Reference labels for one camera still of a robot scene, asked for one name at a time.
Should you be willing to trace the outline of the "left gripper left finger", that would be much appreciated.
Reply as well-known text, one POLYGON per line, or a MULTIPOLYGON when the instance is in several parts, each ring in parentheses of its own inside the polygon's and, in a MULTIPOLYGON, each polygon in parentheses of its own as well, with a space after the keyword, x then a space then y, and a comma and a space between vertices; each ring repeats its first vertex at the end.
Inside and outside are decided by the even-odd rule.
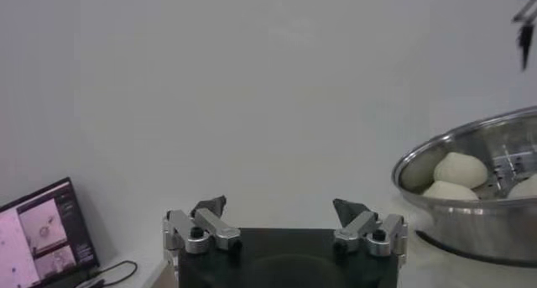
POLYGON ((217 249, 235 254, 242 249, 241 230, 222 221, 225 196, 198 202, 189 212, 167 211, 163 218, 163 244, 168 251, 205 254, 211 242, 217 249))

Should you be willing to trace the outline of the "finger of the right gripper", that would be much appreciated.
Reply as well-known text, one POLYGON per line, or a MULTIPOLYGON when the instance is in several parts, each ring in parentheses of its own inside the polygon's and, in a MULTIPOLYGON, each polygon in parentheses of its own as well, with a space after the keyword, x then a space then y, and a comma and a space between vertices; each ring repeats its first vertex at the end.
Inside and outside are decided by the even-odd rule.
POLYGON ((521 71, 526 71, 530 49, 533 43, 534 30, 536 27, 536 10, 532 13, 531 8, 536 7, 536 0, 529 0, 511 19, 513 24, 519 24, 517 44, 520 50, 521 71))

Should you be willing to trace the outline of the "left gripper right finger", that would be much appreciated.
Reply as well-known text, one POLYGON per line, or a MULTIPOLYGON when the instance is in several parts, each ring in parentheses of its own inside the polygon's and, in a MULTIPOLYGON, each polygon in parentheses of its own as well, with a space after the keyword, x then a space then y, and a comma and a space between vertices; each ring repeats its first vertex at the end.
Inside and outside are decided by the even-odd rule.
POLYGON ((398 214, 384 219, 361 203, 334 199, 341 228, 334 231, 333 248, 343 256, 364 247, 374 257, 407 256, 408 223, 398 214))

